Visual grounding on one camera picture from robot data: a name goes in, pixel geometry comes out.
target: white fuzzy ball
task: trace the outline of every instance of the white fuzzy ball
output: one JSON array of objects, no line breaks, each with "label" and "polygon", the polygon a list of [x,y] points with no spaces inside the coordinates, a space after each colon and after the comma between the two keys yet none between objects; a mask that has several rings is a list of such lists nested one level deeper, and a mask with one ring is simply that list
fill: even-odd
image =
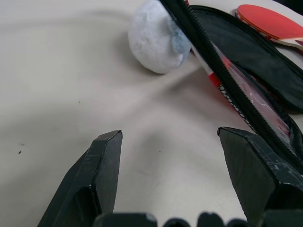
[{"label": "white fuzzy ball", "polygon": [[182,63],[183,55],[173,50],[168,12],[158,0],[148,0],[135,13],[128,40],[135,58],[146,68],[164,74]]}]

